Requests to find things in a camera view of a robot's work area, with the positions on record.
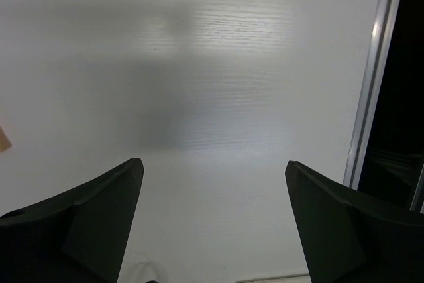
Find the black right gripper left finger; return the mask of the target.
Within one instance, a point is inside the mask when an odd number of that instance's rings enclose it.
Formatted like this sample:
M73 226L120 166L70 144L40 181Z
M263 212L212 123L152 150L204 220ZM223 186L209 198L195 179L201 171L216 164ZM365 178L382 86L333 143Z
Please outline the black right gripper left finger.
M2 282L116 282L143 180L131 158L1 216Z

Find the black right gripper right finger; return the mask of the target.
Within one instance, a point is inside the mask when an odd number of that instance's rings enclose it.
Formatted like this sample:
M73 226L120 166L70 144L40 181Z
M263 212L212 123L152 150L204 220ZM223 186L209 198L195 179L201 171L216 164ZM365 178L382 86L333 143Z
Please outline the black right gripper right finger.
M285 177L312 282L423 281L423 215L298 161Z

